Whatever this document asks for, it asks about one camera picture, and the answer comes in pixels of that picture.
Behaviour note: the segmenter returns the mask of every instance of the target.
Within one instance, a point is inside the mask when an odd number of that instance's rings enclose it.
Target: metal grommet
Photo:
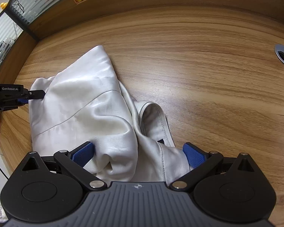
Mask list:
[[[101,188],[104,186],[104,182],[100,180],[94,180],[89,183],[92,188]]]
[[[276,44],[275,46],[275,53],[279,60],[284,64],[284,45]]]
[[[172,186],[176,189],[184,189],[185,187],[187,187],[187,183],[183,181],[176,181],[173,182]]]

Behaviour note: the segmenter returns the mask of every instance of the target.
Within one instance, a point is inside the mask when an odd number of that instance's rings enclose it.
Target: blue gripper pad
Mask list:
[[[18,99],[19,102],[22,102],[23,104],[28,104],[28,99]]]
[[[194,146],[190,142],[185,143],[182,150],[187,157],[189,165],[194,169],[208,158],[208,153]]]
[[[78,149],[76,152],[74,150],[71,152],[73,153],[71,160],[84,167],[94,156],[95,145],[92,142],[85,142]]]

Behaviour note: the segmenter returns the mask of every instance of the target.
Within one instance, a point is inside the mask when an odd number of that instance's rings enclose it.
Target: cable hole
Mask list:
[[[281,57],[282,60],[284,60],[284,52],[278,51],[279,56]]]

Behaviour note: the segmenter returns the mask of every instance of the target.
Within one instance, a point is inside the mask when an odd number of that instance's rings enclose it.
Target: metal screw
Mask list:
[[[183,181],[176,181],[173,182],[172,186],[176,189],[184,189],[185,187],[187,187],[187,183]]]
[[[92,188],[101,188],[104,186],[104,182],[100,180],[94,180],[89,183]]]

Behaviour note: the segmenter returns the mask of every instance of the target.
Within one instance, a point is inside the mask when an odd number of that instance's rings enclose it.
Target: white satin fabric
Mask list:
[[[36,79],[36,89],[46,92],[43,100],[29,101],[33,149],[41,156],[91,141],[95,155],[84,168],[108,184],[169,184],[190,171],[161,107],[131,97],[102,46],[56,76]]]

